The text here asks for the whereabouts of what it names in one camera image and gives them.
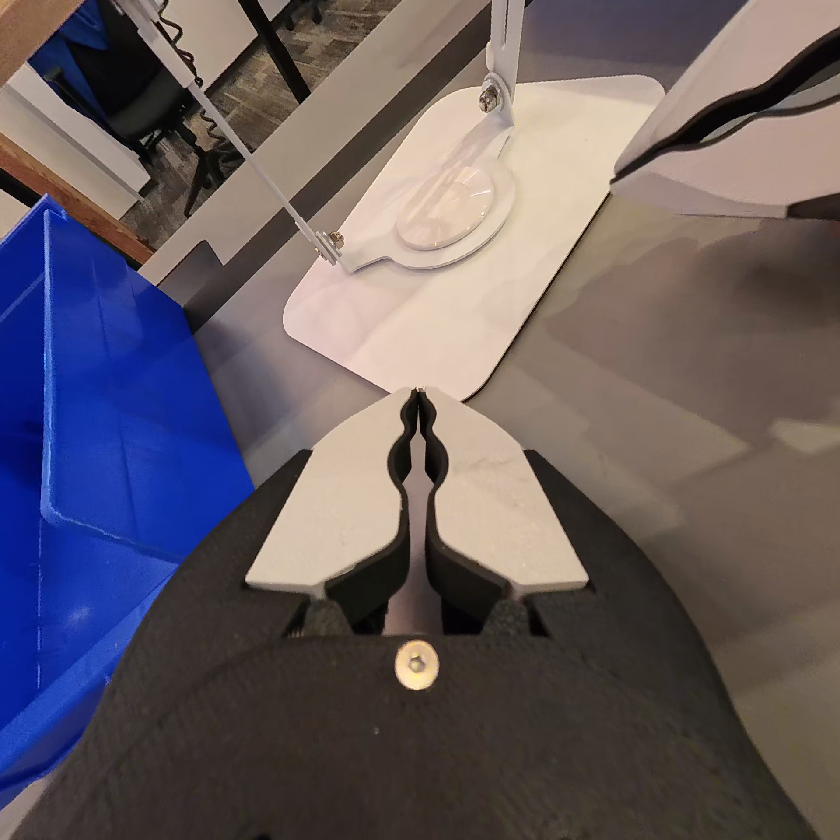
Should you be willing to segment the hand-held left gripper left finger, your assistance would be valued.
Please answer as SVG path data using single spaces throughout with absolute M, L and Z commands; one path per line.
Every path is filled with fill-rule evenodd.
M 245 577 L 253 589 L 337 603 L 350 625 L 383 616 L 410 568 L 404 481 L 418 392 L 402 388 L 326 434 Z

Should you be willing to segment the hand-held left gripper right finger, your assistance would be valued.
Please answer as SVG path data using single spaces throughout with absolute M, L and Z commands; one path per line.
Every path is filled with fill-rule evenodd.
M 426 575 L 447 634 L 478 634 L 494 607 L 590 581 L 529 457 L 502 427 L 436 387 L 417 394 L 433 486 Z

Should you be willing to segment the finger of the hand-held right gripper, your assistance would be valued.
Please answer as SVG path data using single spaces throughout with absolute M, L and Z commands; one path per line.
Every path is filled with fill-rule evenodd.
M 838 92 L 802 91 L 637 159 L 611 193 L 687 216 L 836 222 L 838 130 Z
M 745 112 L 767 109 L 838 60 L 838 1 L 747 2 L 619 156 L 615 178 L 669 147 L 697 144 Z

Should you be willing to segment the white metal stand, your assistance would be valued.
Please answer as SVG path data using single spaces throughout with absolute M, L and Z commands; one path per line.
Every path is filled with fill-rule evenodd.
M 327 376 L 474 395 L 601 209 L 619 154 L 665 92 L 633 73 L 563 79 L 524 11 L 516 126 L 486 147 L 511 174 L 498 232 L 447 267 L 330 266 L 245 164 L 142 268 L 178 300 L 228 414 L 277 418 Z M 269 136 L 258 163 L 346 259 L 385 253 L 400 205 L 481 127 L 489 2 L 400 2 Z

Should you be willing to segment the blue plastic bin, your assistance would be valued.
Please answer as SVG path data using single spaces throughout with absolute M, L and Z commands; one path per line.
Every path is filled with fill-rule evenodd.
M 1 804 L 254 485 L 182 308 L 43 196 L 1 247 Z

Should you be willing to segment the wooden trimmed background table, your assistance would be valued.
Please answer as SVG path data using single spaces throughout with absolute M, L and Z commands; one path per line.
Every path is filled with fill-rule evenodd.
M 151 177 L 139 156 L 65 104 L 27 64 L 1 88 L 2 190 L 33 206 L 51 196 L 93 234 L 142 266 L 153 248 L 123 216 Z

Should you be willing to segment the black table leg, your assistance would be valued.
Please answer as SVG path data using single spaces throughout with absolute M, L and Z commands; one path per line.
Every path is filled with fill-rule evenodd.
M 237 1 L 245 13 L 248 22 L 255 30 L 260 42 L 266 48 L 281 77 L 286 82 L 291 95 L 297 103 L 304 102 L 310 96 L 310 88 L 291 57 L 288 49 L 280 41 L 275 26 L 266 15 L 259 1 Z

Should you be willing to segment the black office chair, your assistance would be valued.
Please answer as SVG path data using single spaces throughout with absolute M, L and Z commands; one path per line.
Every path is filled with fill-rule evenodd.
M 224 137 L 204 110 L 209 149 L 201 146 L 186 124 L 193 97 L 154 56 L 115 2 L 82 3 L 62 25 L 71 59 L 69 68 L 57 65 L 43 78 L 62 100 L 134 151 L 143 163 L 166 134 L 174 134 L 195 153 L 196 170 L 183 214 L 191 216 L 205 190 L 221 186 L 242 155 Z

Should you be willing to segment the wooden board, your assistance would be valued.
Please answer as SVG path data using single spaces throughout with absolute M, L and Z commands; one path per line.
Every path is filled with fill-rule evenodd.
M 1 85 L 62 26 L 82 1 L 1 2 Z

